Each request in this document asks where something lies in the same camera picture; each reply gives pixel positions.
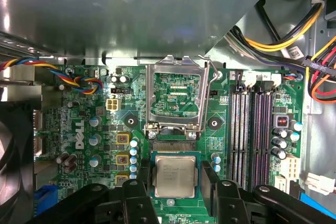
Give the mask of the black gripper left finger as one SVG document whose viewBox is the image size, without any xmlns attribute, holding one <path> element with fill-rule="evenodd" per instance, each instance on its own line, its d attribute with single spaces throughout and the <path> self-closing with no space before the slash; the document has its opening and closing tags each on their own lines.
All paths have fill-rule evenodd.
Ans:
<svg viewBox="0 0 336 224">
<path fill-rule="evenodd" d="M 159 223 L 148 195 L 151 163 L 142 160 L 136 179 L 109 189 L 89 184 L 27 223 Z"/>
</svg>

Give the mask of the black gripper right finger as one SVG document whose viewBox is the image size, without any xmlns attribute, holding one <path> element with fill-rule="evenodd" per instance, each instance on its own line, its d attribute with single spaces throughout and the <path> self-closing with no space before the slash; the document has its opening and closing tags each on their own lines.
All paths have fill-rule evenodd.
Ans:
<svg viewBox="0 0 336 224">
<path fill-rule="evenodd" d="M 283 191 L 259 185 L 252 192 L 221 180 L 208 161 L 201 162 L 201 194 L 216 223 L 335 223 L 335 219 Z"/>
</svg>

